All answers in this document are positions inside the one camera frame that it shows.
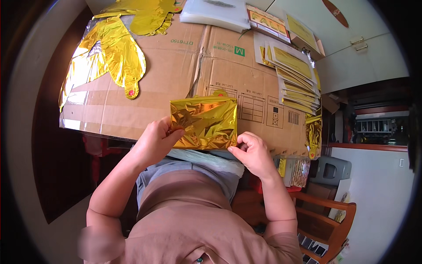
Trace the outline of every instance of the folded gold foil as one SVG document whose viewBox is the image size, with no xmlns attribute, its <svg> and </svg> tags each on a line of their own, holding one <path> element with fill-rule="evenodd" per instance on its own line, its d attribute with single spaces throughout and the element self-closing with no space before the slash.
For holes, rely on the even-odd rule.
<svg viewBox="0 0 422 264">
<path fill-rule="evenodd" d="M 322 110 L 319 108 L 316 111 L 317 116 L 306 113 L 306 146 L 309 147 L 309 158 L 314 159 L 317 154 L 317 149 L 321 144 L 322 133 Z"/>
<path fill-rule="evenodd" d="M 170 101 L 171 131 L 186 133 L 174 148 L 227 149 L 237 144 L 237 100 L 222 96 Z"/>
<path fill-rule="evenodd" d="M 100 42 L 101 51 L 89 56 Z M 118 16 L 99 21 L 82 39 L 69 64 L 59 95 L 60 112 L 74 87 L 110 72 L 113 81 L 124 88 L 128 99 L 139 93 L 138 81 L 146 70 L 145 56 Z"/>
<path fill-rule="evenodd" d="M 135 15 L 130 23 L 130 31 L 136 35 L 167 34 L 166 29 L 171 25 L 172 13 L 182 11 L 182 7 L 175 6 L 174 0 L 120 0 L 103 9 L 96 18 Z"/>
</svg>

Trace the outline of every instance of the hand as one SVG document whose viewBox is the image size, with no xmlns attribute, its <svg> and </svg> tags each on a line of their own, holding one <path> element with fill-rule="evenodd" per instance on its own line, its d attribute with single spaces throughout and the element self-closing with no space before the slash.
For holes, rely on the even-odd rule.
<svg viewBox="0 0 422 264">
<path fill-rule="evenodd" d="M 229 147 L 228 150 L 245 165 L 248 170 L 261 180 L 275 175 L 277 172 L 274 161 L 267 150 L 265 142 L 251 132 L 238 136 L 238 147 Z"/>
<path fill-rule="evenodd" d="M 185 131 L 179 129 L 169 133 L 170 117 L 149 123 L 141 138 L 136 142 L 131 152 L 138 162 L 145 167 L 160 162 L 182 138 Z"/>
</svg>

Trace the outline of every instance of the barcode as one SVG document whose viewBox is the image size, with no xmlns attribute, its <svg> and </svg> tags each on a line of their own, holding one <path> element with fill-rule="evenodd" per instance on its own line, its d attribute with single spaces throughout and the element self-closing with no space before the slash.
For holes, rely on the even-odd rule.
<svg viewBox="0 0 422 264">
<path fill-rule="evenodd" d="M 289 123 L 298 125 L 299 124 L 299 113 L 289 111 Z"/>
</svg>

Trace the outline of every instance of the right hand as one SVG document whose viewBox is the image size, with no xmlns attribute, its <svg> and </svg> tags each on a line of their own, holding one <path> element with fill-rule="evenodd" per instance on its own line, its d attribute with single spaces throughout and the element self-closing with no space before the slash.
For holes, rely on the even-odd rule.
<svg viewBox="0 0 422 264">
<path fill-rule="evenodd" d="M 277 172 L 274 161 L 267 150 L 265 142 L 251 132 L 238 136 L 238 147 L 229 147 L 230 151 L 248 170 L 261 180 L 267 179 Z"/>
</svg>

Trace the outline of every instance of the white cabinet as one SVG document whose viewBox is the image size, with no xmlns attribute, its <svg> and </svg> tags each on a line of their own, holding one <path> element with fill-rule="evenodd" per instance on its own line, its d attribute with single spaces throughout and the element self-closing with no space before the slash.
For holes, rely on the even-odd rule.
<svg viewBox="0 0 422 264">
<path fill-rule="evenodd" d="M 356 51 L 356 48 L 367 48 Z M 408 76 L 401 52 L 391 33 L 365 40 L 316 62 L 321 92 Z"/>
<path fill-rule="evenodd" d="M 308 26 L 321 40 L 325 55 L 351 46 L 350 41 L 365 40 L 388 33 L 389 30 L 367 0 L 330 0 L 344 15 L 349 28 L 330 13 L 321 0 L 275 0 L 268 13 L 282 16 L 282 10 Z"/>
</svg>

